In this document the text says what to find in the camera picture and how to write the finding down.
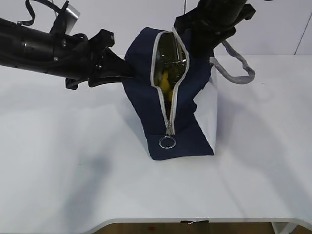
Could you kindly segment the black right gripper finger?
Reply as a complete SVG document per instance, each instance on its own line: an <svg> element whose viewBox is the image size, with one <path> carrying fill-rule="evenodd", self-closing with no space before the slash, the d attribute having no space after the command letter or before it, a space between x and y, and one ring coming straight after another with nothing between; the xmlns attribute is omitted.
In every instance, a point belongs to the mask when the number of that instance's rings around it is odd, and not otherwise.
<svg viewBox="0 0 312 234"><path fill-rule="evenodd" d="M211 52L224 38L226 27L189 27L191 32L191 55L199 58Z"/></svg>

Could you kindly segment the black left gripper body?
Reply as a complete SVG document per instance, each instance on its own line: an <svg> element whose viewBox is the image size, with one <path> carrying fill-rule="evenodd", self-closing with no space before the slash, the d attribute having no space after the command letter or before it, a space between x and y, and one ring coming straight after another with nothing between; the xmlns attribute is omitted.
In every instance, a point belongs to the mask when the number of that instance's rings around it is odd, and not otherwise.
<svg viewBox="0 0 312 234"><path fill-rule="evenodd" d="M70 64L72 71L65 79L65 88L76 90L89 76L102 76L103 51L114 44L114 33L104 29L88 40L86 54Z"/></svg>

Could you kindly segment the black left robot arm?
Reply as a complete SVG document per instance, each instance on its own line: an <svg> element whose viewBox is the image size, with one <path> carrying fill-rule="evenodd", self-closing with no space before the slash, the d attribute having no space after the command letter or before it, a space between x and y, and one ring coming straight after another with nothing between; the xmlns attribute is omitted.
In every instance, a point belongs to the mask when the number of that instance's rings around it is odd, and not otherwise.
<svg viewBox="0 0 312 234"><path fill-rule="evenodd" d="M2 66L63 77L71 90L83 82L96 87L135 76L134 68L110 49L114 43L113 32L104 29L89 39L0 20Z"/></svg>

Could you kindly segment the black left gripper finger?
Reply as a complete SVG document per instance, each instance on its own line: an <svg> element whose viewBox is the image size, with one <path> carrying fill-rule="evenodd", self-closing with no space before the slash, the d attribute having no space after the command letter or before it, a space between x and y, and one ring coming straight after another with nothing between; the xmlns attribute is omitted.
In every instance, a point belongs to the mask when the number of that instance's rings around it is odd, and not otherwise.
<svg viewBox="0 0 312 234"><path fill-rule="evenodd" d="M103 78L132 78L135 76L135 69L111 49L105 49L102 56Z"/></svg>
<svg viewBox="0 0 312 234"><path fill-rule="evenodd" d="M89 76L87 79L88 86L94 88L100 85L111 84L111 83L122 83L124 80L134 78L134 75L123 75L123 76Z"/></svg>

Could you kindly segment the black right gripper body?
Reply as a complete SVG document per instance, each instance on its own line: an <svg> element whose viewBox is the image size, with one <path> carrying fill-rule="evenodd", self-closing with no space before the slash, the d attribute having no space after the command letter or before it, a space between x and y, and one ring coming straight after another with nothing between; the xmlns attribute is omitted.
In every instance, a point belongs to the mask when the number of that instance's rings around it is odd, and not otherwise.
<svg viewBox="0 0 312 234"><path fill-rule="evenodd" d="M236 25L251 20L255 13L245 0L201 0L196 8L176 17L174 28L179 34L190 30L198 37L231 37Z"/></svg>

